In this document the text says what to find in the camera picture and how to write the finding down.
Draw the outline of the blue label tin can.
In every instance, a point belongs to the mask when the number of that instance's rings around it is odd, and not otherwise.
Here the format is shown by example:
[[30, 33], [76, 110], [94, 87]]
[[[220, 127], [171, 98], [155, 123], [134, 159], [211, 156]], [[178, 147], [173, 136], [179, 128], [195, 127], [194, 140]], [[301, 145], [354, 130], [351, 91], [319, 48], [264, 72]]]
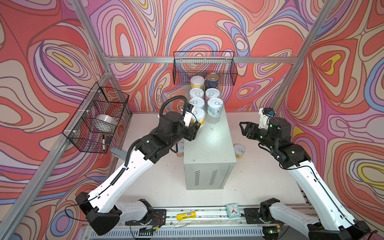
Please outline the blue label tin can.
[[217, 89], [220, 83], [220, 75], [216, 73], [209, 73], [205, 78], [205, 89]]

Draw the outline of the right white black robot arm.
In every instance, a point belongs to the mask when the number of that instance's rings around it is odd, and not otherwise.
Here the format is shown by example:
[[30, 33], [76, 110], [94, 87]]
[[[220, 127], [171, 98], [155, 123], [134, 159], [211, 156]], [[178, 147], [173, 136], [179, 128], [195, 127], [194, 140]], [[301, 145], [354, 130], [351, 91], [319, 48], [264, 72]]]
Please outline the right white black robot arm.
[[288, 171], [317, 213], [305, 215], [276, 198], [261, 202], [257, 217], [261, 222], [281, 221], [310, 240], [361, 240], [375, 232], [364, 221], [358, 221], [339, 202], [316, 170], [309, 154], [291, 141], [291, 124], [283, 118], [267, 119], [265, 125], [241, 122], [242, 135], [259, 142]]

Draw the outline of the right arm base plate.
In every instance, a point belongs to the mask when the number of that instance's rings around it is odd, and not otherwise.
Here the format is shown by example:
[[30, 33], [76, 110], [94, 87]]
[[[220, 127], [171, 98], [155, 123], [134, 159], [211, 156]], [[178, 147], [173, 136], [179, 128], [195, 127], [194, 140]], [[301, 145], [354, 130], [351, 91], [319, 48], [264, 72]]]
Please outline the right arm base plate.
[[267, 224], [267, 225], [284, 225], [283, 222], [273, 220], [262, 220], [259, 208], [245, 208], [242, 217], [246, 218], [247, 224]]

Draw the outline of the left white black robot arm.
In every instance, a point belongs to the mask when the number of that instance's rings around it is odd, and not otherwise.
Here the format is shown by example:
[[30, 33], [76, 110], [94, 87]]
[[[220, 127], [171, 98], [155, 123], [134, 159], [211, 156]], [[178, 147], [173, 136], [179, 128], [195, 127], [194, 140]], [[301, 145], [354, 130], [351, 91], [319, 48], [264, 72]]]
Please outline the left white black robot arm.
[[194, 113], [184, 115], [167, 112], [159, 116], [159, 124], [149, 134], [134, 141], [124, 163], [100, 186], [90, 193], [80, 193], [76, 203], [85, 214], [86, 222], [99, 235], [105, 235], [125, 222], [151, 223], [153, 208], [144, 199], [132, 203], [118, 200], [128, 187], [146, 170], [169, 152], [177, 153], [178, 142], [196, 138], [200, 123]]

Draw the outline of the pink label pull-tab can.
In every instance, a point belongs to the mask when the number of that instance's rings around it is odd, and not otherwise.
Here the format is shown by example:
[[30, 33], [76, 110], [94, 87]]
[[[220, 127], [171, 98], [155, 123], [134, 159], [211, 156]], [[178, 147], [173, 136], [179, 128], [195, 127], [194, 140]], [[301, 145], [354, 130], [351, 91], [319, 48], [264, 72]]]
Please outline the pink label pull-tab can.
[[189, 91], [190, 99], [192, 98], [204, 98], [205, 92], [200, 88], [193, 88]]

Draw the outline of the green orange peach can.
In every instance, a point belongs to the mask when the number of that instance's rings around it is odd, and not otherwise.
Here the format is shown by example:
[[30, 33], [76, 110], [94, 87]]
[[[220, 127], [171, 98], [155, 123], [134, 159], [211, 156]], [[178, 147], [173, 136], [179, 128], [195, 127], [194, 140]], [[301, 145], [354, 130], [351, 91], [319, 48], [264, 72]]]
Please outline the green orange peach can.
[[205, 78], [202, 76], [193, 76], [190, 79], [191, 89], [204, 89]]

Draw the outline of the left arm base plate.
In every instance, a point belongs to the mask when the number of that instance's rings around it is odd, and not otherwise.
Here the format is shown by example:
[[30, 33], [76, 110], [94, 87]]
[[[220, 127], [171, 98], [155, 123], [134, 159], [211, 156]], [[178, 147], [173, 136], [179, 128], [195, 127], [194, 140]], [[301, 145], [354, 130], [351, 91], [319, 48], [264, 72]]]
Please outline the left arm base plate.
[[167, 210], [166, 209], [154, 209], [147, 212], [142, 220], [139, 221], [127, 221], [126, 226], [152, 226], [161, 227], [166, 223]]

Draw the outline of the yellow label can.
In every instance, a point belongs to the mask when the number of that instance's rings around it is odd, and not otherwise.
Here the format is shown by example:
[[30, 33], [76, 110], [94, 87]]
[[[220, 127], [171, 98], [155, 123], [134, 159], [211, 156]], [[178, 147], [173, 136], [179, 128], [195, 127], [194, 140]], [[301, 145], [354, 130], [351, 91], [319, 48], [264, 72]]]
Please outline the yellow label can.
[[236, 159], [241, 159], [245, 154], [245, 147], [241, 144], [235, 144], [234, 145], [234, 152]]

